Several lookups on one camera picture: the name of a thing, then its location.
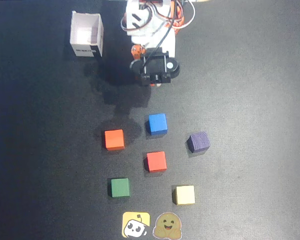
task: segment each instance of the hugging face logo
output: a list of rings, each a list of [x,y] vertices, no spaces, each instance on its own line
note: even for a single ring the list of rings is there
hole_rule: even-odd
[[[181,239],[182,232],[180,218],[172,212],[161,214],[155,222],[153,236],[157,239]]]
[[[140,238],[147,235],[150,215],[147,212],[125,212],[122,216],[122,236]]]

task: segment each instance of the green cube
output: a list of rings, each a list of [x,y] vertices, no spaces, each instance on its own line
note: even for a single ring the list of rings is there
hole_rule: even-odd
[[[111,194],[113,198],[130,197],[130,186],[128,178],[111,180]]]

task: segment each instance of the red cube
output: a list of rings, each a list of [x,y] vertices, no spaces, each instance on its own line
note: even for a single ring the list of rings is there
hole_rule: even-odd
[[[164,151],[147,153],[146,156],[150,173],[167,170],[166,154]]]

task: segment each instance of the yellow cube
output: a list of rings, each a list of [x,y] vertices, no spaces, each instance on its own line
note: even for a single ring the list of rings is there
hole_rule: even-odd
[[[175,198],[177,205],[194,204],[195,186],[177,186],[175,190]]]

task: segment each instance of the white cardboard box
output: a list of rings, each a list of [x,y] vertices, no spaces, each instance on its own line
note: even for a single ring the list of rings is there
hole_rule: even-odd
[[[72,11],[70,44],[78,57],[102,57],[104,25],[101,15]]]

